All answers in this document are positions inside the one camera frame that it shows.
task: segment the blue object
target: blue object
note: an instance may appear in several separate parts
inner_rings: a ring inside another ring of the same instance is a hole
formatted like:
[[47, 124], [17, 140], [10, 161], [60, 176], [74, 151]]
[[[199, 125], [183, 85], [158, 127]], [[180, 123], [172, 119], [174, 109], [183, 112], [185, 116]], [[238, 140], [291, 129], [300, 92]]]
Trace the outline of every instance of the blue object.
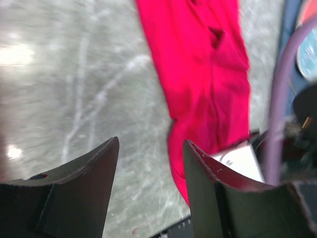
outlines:
[[308, 81], [317, 78], [317, 29], [314, 29], [302, 42], [297, 52], [297, 66]]
[[[305, 0], [287, 0], [285, 2], [284, 15], [282, 19], [282, 27], [279, 41], [278, 57], [282, 54], [289, 38], [293, 34], [297, 26], [297, 18], [300, 13], [301, 6]], [[309, 82], [300, 73], [296, 61], [294, 61], [294, 70], [291, 77], [291, 85], [295, 90], [295, 93], [299, 93], [306, 88]], [[288, 101], [286, 116], [293, 115], [292, 103], [295, 99], [295, 94], [291, 87], [288, 90]]]

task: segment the black metal part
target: black metal part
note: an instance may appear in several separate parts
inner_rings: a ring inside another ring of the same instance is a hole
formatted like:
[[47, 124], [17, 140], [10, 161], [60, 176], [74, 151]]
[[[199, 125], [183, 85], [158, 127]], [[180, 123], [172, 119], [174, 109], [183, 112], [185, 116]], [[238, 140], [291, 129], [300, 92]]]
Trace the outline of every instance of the black metal part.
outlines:
[[[265, 145], [266, 140], [266, 133], [260, 134], [258, 131], [255, 131], [253, 133], [250, 133], [250, 139], [249, 143], [252, 144], [253, 149], [256, 153], [256, 156], [258, 158], [258, 161], [262, 163], [262, 150]], [[283, 139], [283, 156], [282, 156], [282, 162], [287, 165], [287, 170], [284, 171], [285, 174], [281, 174], [282, 179], [289, 179], [291, 176], [296, 176], [298, 173], [304, 174], [305, 177], [316, 177], [316, 173], [314, 171], [314, 168], [311, 168], [311, 164], [314, 161], [312, 159], [312, 155], [307, 157], [309, 155], [309, 151], [311, 149], [311, 146], [305, 146], [307, 144], [307, 141], [300, 136], [285, 136]], [[198, 178], [198, 175], [191, 175], [194, 178]], [[194, 182], [191, 186], [197, 186], [199, 185], [199, 182]], [[217, 201], [217, 205], [219, 210], [222, 212], [219, 213], [219, 220], [221, 224], [221, 229], [223, 231], [229, 231], [230, 227], [232, 227], [231, 221], [228, 218], [228, 214], [226, 214], [226, 198], [225, 194], [223, 192], [223, 189], [221, 189], [221, 186], [219, 184], [214, 184], [214, 190], [215, 193], [215, 201]], [[193, 227], [191, 224], [191, 216], [185, 218], [184, 220], [171, 225], [170, 227], [166, 228], [164, 231], [156, 234], [152, 238], [193, 238]], [[223, 233], [223, 237], [231, 237], [232, 232]]]
[[1, 238], [101, 238], [119, 141], [60, 167], [0, 183]]
[[317, 237], [317, 180], [273, 187], [231, 170], [190, 141], [184, 164], [194, 237]]

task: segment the red cloth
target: red cloth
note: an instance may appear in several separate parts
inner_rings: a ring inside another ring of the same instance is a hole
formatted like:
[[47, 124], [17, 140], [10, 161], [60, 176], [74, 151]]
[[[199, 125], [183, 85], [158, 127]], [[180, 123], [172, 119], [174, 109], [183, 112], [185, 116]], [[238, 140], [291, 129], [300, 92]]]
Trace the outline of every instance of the red cloth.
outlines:
[[186, 200], [183, 142], [208, 154], [249, 136], [249, 60], [238, 0], [136, 0], [174, 121], [173, 179]]

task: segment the floor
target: floor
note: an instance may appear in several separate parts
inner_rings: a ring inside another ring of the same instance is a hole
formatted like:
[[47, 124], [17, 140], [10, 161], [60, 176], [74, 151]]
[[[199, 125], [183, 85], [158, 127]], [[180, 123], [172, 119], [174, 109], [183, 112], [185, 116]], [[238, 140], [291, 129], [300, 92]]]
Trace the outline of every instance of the floor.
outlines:
[[[282, 5], [241, 0], [252, 128], [265, 128]], [[0, 0], [7, 175], [29, 178], [118, 136], [104, 238], [146, 238], [189, 214], [170, 175], [170, 119], [137, 14], [133, 0]]]

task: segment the purple wire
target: purple wire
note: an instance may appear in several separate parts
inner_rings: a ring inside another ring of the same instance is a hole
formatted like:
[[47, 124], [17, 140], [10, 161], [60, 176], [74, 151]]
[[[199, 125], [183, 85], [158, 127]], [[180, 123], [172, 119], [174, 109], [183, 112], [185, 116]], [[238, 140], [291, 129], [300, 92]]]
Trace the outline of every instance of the purple wire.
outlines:
[[265, 182], [278, 185], [282, 154], [282, 140], [279, 136], [284, 128], [288, 83], [294, 67], [296, 52], [301, 42], [317, 27], [317, 16], [299, 26], [289, 39], [274, 71], [270, 103], [269, 127], [264, 151]]

